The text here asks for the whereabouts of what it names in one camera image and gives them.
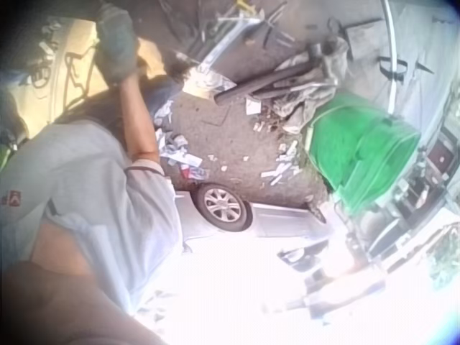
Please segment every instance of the person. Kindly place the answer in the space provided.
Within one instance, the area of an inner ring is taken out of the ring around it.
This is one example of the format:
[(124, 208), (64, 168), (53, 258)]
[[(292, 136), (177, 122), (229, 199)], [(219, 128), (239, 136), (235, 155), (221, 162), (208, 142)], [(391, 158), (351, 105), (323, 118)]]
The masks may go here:
[(104, 4), (96, 27), (127, 152), (100, 122), (70, 116), (2, 171), (2, 334), (14, 344), (162, 344), (131, 316), (182, 252), (175, 192), (139, 87), (132, 21)]

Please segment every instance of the logo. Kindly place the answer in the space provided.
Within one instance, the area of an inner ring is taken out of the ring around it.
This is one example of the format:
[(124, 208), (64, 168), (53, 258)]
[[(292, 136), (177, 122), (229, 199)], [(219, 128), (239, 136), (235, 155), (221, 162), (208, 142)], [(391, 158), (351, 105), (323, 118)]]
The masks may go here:
[(8, 206), (19, 207), (21, 206), (21, 192), (17, 190), (9, 191)]

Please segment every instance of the green trash bin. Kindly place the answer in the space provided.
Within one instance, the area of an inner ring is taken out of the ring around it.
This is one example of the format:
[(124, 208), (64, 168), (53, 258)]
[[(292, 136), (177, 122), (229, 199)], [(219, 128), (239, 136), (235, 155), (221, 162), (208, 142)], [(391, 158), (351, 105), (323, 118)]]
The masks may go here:
[(320, 107), (312, 126), (310, 160), (351, 214), (389, 190), (420, 140), (402, 119), (350, 93)]

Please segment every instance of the car wheel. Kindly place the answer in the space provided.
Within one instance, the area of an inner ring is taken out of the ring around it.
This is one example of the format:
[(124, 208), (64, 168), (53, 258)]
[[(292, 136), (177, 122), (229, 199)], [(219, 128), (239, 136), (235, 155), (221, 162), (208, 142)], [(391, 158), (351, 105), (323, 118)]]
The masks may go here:
[(214, 226), (231, 232), (247, 228), (247, 207), (244, 201), (227, 187), (207, 183), (194, 191), (192, 197), (201, 215)]

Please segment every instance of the work glove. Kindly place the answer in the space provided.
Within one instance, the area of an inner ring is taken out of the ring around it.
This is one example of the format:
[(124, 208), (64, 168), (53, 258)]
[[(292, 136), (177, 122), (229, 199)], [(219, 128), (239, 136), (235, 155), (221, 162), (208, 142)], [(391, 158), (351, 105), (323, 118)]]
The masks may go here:
[(139, 42), (129, 13), (104, 3), (96, 29), (99, 44), (96, 64), (107, 83), (120, 83), (136, 71)]

